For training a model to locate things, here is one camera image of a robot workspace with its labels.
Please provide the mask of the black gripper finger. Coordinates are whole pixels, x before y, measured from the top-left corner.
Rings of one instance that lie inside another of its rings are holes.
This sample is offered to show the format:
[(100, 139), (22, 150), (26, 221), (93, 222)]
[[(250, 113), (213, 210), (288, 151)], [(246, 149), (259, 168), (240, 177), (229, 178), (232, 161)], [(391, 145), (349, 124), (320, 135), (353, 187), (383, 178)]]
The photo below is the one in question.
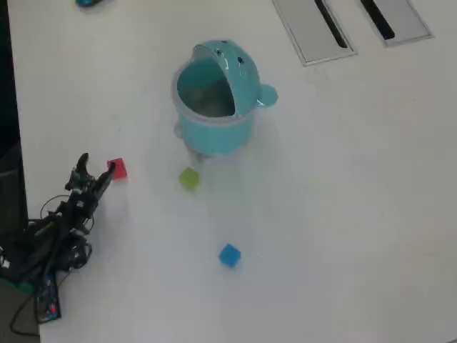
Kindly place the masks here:
[(89, 153), (85, 152), (80, 157), (76, 164), (76, 173), (78, 174), (78, 178), (81, 182), (92, 182), (94, 177), (90, 175), (87, 170), (87, 164), (89, 160)]
[(93, 186), (93, 194), (94, 195), (102, 195), (108, 186), (110, 185), (113, 177), (114, 172), (116, 169), (116, 165), (114, 162), (109, 162), (108, 169), (102, 173), (99, 178), (95, 181)]

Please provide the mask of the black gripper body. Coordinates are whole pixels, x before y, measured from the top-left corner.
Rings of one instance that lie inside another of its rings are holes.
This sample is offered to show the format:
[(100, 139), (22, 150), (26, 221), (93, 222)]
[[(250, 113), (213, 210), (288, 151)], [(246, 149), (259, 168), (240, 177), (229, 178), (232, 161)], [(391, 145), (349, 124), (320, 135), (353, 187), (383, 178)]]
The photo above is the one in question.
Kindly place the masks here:
[(76, 217), (90, 218), (100, 201), (100, 195), (93, 194), (95, 181), (95, 179), (92, 182), (69, 180), (65, 185), (65, 189), (70, 191), (69, 199), (65, 205), (66, 210)]

